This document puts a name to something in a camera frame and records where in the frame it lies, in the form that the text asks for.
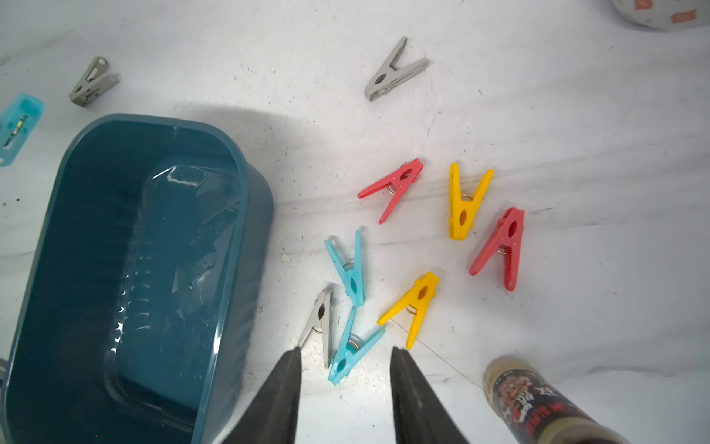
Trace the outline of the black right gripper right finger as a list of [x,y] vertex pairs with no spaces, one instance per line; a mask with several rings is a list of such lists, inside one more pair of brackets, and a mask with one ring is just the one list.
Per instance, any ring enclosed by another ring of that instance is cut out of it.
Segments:
[[392,349],[389,372],[398,444],[468,442],[407,350]]

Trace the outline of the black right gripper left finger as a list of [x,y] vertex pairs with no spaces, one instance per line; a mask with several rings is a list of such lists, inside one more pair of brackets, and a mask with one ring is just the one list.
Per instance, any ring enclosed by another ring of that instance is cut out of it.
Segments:
[[301,349],[296,347],[280,357],[224,443],[294,443],[301,374]]

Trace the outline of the grey clothespin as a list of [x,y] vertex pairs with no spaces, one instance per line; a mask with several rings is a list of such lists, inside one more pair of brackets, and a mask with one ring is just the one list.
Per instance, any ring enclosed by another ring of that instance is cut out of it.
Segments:
[[328,286],[323,289],[315,300],[314,308],[310,313],[308,321],[301,333],[298,347],[303,348],[310,335],[314,332],[322,336],[323,364],[329,368],[332,359],[331,347],[331,312],[333,301],[333,287]]
[[404,68],[397,68],[396,64],[402,55],[408,37],[403,36],[390,52],[384,63],[371,77],[364,89],[364,96],[369,102],[373,102],[383,95],[388,94],[393,89],[401,86],[406,81],[424,72],[430,62],[427,57],[423,57]]
[[117,86],[121,81],[118,73],[109,72],[110,64],[105,57],[95,57],[80,77],[68,98],[74,105],[88,107],[100,96]]

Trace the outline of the yellow clothespin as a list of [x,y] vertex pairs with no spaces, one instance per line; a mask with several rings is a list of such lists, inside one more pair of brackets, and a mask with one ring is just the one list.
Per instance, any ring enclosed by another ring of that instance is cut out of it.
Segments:
[[480,180],[475,193],[468,195],[462,192],[459,165],[456,162],[451,164],[449,172],[449,237],[452,240],[465,241],[467,239],[494,174],[493,169],[488,170]]
[[406,341],[406,349],[408,351],[412,349],[417,340],[428,308],[436,296],[438,282],[439,278],[433,272],[426,273],[421,279],[417,279],[413,287],[403,294],[403,296],[397,300],[397,303],[394,303],[392,307],[384,312],[377,320],[377,325],[382,327],[402,310],[412,309],[414,318],[410,325]]

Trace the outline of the teal clothespin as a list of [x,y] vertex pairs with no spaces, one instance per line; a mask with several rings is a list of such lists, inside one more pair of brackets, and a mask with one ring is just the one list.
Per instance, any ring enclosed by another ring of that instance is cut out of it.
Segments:
[[344,327],[338,350],[331,361],[328,380],[334,385],[338,385],[344,377],[347,377],[353,367],[364,359],[364,356],[375,347],[375,344],[384,337],[386,330],[384,327],[377,329],[375,333],[364,342],[351,342],[351,333],[358,308],[353,306],[349,312],[348,321]]
[[20,94],[1,116],[1,167],[9,167],[44,114],[44,103]]
[[364,285],[364,261],[362,261],[362,233],[358,229],[355,232],[354,256],[351,262],[345,263],[336,252],[330,240],[324,242],[331,262],[336,268],[338,275],[345,287],[345,291],[355,307],[361,307],[365,303]]

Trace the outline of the red clothespin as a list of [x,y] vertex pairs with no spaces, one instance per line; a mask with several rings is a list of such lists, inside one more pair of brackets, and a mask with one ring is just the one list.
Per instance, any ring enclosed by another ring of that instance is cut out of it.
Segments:
[[510,207],[501,218],[469,268],[469,274],[479,274],[495,253],[504,256],[504,286],[508,292],[517,288],[523,244],[525,211]]
[[359,199],[364,199],[382,190],[390,192],[391,200],[378,220],[379,225],[383,225],[388,220],[410,186],[416,183],[424,166],[423,162],[419,158],[416,158],[409,163],[403,164],[398,170],[390,173],[383,179],[379,179],[379,181],[366,187],[357,194]]

